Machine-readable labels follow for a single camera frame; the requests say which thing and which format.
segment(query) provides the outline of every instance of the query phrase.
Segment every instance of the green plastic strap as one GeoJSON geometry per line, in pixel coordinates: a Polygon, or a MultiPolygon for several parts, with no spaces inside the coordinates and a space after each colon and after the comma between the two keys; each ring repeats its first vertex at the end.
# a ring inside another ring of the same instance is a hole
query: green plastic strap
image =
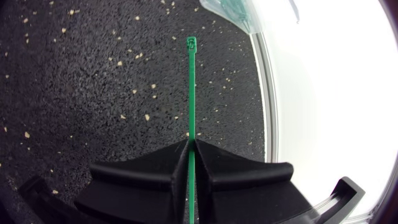
{"type": "Polygon", "coordinates": [[[187,38],[189,54],[189,223],[195,221],[195,54],[197,52],[197,39],[187,38]]]}

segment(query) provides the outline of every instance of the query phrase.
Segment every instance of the white surface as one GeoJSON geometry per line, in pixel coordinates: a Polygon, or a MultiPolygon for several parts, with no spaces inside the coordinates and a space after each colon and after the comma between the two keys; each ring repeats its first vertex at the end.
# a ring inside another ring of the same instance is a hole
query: white surface
{"type": "Polygon", "coordinates": [[[301,21],[266,22],[279,161],[316,205],[348,176],[378,201],[398,150],[398,51],[378,1],[298,1],[301,21]]]}

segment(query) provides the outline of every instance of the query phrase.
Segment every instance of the black rubber floor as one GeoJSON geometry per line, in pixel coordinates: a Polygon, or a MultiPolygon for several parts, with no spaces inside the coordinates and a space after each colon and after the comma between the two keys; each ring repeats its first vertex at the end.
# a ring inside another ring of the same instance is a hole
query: black rubber floor
{"type": "Polygon", "coordinates": [[[174,2],[4,3],[0,199],[16,223],[40,223],[16,192],[35,174],[72,205],[90,181],[90,163],[125,161],[187,138],[191,35],[198,41],[197,137],[264,160],[249,36],[199,0],[174,2]]]}

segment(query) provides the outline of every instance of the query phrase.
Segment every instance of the transparent plastic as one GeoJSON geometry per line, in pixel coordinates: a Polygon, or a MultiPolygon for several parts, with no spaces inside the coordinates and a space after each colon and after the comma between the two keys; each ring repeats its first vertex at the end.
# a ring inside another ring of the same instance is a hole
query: transparent plastic
{"type": "Polygon", "coordinates": [[[294,0],[200,0],[200,4],[247,34],[263,32],[267,22],[300,19],[294,0]]]}

